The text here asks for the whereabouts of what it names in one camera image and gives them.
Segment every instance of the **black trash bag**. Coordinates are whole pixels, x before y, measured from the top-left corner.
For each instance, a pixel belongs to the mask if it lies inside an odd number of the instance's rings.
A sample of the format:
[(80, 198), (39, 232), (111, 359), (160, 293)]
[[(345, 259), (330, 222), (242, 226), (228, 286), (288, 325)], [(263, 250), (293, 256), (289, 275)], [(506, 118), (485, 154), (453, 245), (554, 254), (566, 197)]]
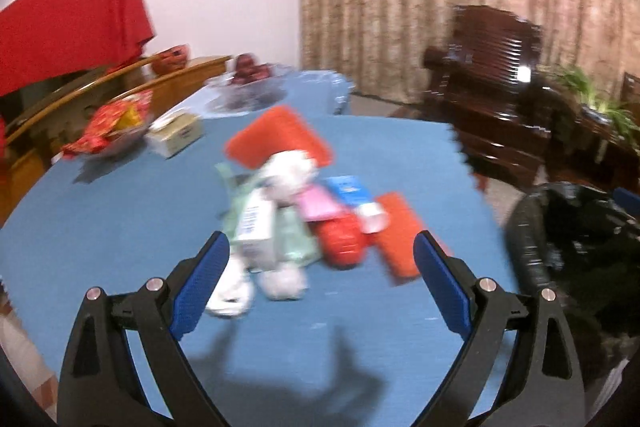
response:
[(514, 208), (505, 242), (520, 291), (558, 295), (585, 386), (631, 356), (640, 339), (640, 226), (606, 192), (539, 185)]

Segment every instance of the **green plant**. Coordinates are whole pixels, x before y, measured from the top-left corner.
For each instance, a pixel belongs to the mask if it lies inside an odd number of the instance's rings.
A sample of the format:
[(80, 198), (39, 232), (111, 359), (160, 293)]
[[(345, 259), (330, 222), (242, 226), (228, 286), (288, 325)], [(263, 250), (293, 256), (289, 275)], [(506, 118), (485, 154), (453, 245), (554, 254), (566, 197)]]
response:
[(629, 110), (621, 103), (603, 97), (587, 74), (577, 66), (556, 66), (551, 75), (558, 84), (572, 92), (580, 103), (609, 118), (614, 130), (640, 154), (635, 138), (640, 127)]

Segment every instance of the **tiled floor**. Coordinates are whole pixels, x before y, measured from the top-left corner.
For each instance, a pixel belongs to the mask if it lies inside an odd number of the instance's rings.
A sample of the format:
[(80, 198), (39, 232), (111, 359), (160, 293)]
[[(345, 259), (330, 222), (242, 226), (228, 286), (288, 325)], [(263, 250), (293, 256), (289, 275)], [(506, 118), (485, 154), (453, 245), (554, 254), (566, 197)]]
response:
[[(360, 116), (389, 116), (399, 105), (362, 96), (351, 97), (351, 112)], [(522, 193), (510, 185), (484, 179), (478, 187), (494, 208), (496, 219), (502, 224)], [(4, 293), (0, 294), (0, 345), (16, 372), (36, 401), (55, 419), (58, 382), (46, 367), (36, 347), (27, 338), (15, 312)]]

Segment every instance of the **pink sticky note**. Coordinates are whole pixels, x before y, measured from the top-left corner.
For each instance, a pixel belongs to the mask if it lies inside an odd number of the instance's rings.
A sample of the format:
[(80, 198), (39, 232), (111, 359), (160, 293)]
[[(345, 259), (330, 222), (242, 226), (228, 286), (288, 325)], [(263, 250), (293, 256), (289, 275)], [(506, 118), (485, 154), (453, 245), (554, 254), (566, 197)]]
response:
[(322, 185), (308, 185), (296, 196), (296, 204), (300, 216), (307, 222), (327, 221), (347, 212)]

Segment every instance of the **white bottle cap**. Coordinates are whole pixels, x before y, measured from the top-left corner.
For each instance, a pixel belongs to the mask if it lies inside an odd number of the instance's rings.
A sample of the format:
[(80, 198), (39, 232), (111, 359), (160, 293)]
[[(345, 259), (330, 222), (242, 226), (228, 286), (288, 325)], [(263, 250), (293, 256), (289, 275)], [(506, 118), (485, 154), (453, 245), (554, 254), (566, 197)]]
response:
[(355, 213), (360, 219), (360, 226), (364, 233), (376, 233), (386, 229), (389, 216), (378, 203), (364, 203), (357, 206)]

